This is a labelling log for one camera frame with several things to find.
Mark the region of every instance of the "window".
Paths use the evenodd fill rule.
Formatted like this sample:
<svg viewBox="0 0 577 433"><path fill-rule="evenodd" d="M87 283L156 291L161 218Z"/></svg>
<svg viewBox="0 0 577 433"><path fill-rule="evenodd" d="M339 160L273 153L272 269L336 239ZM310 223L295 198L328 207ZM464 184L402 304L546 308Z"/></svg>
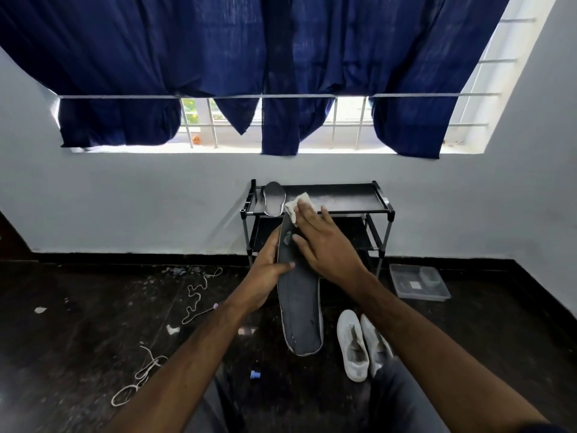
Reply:
<svg viewBox="0 0 577 433"><path fill-rule="evenodd" d="M462 91L478 95L458 98L442 152L484 152L554 2L510 0ZM165 146L93 150L260 152L260 100L255 117L242 136L230 126L213 99L181 99L181 105L182 126ZM323 126L301 142L299 152L392 153L392 150L376 137L367 97L339 97Z"/></svg>

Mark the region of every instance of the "white sneaker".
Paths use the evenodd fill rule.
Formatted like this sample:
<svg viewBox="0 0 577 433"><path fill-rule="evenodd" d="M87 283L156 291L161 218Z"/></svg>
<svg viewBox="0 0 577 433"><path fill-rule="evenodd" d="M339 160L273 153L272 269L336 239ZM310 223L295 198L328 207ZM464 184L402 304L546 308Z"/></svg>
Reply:
<svg viewBox="0 0 577 433"><path fill-rule="evenodd" d="M345 310L340 314L336 334L347 376L354 382L365 381L369 370L369 355L362 339L361 323L353 310Z"/></svg>
<svg viewBox="0 0 577 433"><path fill-rule="evenodd" d="M377 328L365 315L361 316L361 328L366 347L369 350L369 358L371 359L371 376L374 377L386 360L393 357L393 351L385 338L381 336Z"/></svg>

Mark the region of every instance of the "forearm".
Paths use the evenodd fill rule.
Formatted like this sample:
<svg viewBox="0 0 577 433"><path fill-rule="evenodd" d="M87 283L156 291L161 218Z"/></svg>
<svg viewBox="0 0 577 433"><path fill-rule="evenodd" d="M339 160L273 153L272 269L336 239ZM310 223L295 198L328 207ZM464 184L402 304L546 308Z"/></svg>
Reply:
<svg viewBox="0 0 577 433"><path fill-rule="evenodd" d="M390 342L453 432L516 431L545 418L368 272L343 286Z"/></svg>
<svg viewBox="0 0 577 433"><path fill-rule="evenodd" d="M112 420L107 431L179 432L246 316L225 301Z"/></svg>

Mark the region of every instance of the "shoe rack shelf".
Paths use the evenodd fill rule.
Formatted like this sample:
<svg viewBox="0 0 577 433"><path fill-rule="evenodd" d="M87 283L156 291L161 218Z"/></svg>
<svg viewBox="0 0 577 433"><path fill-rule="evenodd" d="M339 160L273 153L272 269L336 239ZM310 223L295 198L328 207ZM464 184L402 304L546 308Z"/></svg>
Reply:
<svg viewBox="0 0 577 433"><path fill-rule="evenodd" d="M253 263L255 254L263 248L270 233L282 223L282 216L270 217L264 214L263 188L264 186L256 185L256 180L251 180L244 206L240 210L250 265ZM296 196L307 192L317 208L320 209L321 205L325 205L336 225L358 252L368 256L368 251L378 251L379 263L376 275L379 276L385 256L386 242L395 219L395 211L376 181L328 185L283 185L283 188L286 192L286 201L293 200ZM371 215L383 214L386 214L388 223L381 239ZM247 224L249 217L255 218L250 235Z"/></svg>

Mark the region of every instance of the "gray pants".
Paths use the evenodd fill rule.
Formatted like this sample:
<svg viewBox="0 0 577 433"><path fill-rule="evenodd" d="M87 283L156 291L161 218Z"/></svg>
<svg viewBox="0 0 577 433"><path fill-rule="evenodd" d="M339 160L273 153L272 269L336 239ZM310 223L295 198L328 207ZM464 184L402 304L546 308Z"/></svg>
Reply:
<svg viewBox="0 0 577 433"><path fill-rule="evenodd" d="M222 366L184 431L236 433L243 430L240 413ZM449 429L398 357L389 359L371 384L368 431L447 433Z"/></svg>

